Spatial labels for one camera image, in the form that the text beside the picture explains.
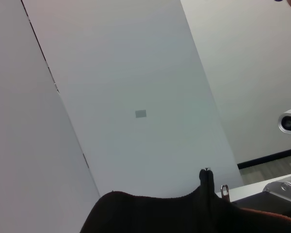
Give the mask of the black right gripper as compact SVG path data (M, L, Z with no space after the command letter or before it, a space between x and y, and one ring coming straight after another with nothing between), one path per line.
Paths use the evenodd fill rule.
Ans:
M232 203L239 208L270 212L291 218L291 201L271 193L257 193Z

